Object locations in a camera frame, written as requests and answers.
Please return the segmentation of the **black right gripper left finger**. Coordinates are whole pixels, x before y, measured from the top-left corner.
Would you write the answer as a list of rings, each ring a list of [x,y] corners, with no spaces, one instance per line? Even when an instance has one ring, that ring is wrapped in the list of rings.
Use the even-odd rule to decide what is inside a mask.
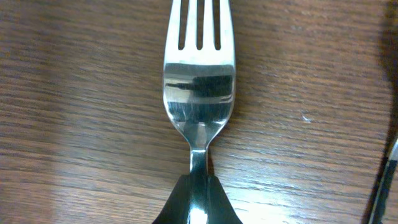
[[[163,209],[152,224],[187,224],[190,191],[190,176],[181,175]]]

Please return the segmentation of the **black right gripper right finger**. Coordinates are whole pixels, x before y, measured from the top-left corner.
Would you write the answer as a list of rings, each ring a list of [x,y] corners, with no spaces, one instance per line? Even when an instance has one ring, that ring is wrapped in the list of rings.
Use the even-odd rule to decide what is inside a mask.
[[[215,175],[207,178],[207,198],[209,224],[242,224]]]

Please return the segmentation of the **silver fork with long handle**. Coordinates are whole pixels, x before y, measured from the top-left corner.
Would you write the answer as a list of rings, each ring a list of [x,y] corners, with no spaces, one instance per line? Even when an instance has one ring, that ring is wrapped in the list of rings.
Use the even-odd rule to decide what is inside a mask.
[[[231,7],[221,0],[220,49],[215,47],[213,2],[205,0],[203,47],[197,47],[198,3],[188,4],[185,45],[179,49],[181,0],[173,0],[165,41],[163,101],[175,129],[190,146],[187,223],[208,223],[208,147],[228,122],[236,93]]]

